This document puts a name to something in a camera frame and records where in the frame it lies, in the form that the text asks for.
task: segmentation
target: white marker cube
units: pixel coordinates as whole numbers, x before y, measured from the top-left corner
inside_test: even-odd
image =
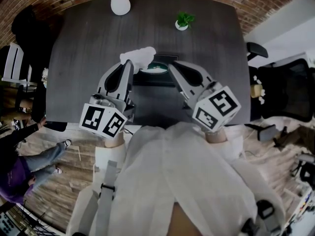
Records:
[[[223,87],[210,96],[199,101],[194,109],[192,118],[212,132],[216,132],[228,119],[239,110],[238,102],[229,87]]]
[[[84,104],[79,127],[108,139],[114,139],[127,118],[116,108]]]

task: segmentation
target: white plant pot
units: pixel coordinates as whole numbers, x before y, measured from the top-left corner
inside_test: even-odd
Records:
[[[175,22],[175,26],[176,26],[176,29],[178,29],[178,30],[186,30],[188,28],[188,26],[180,27],[179,24],[177,23],[177,21]]]
[[[116,15],[125,15],[130,11],[129,0],[111,0],[110,6]]]

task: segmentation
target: sneaker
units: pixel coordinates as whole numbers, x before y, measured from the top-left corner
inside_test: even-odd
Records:
[[[67,140],[63,141],[63,144],[67,148],[67,147],[69,147],[71,145],[71,140],[67,139]]]
[[[63,172],[63,171],[62,171],[60,168],[56,167],[56,169],[55,169],[55,171],[54,171],[54,174],[60,175],[62,172]]]

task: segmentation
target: tabletop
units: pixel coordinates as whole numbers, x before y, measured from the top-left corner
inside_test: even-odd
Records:
[[[157,54],[204,67],[215,80],[229,86],[242,105],[229,124],[248,123],[250,76],[235,9],[212,0],[130,2],[131,10],[124,16],[111,11],[110,0],[93,0],[66,10],[50,58],[47,119],[79,122],[84,103],[97,91],[101,76],[120,61],[120,54],[152,46]],[[180,11],[195,16],[191,29],[175,28]],[[137,105],[135,124],[189,121],[175,88],[136,86],[131,98]]]

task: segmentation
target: blue jeans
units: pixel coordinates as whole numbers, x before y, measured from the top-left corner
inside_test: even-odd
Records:
[[[41,154],[23,156],[30,171],[36,177],[36,182],[33,186],[34,189],[43,184],[55,171],[56,167],[51,164],[60,158],[64,152],[65,144],[57,143],[55,147],[51,147]]]

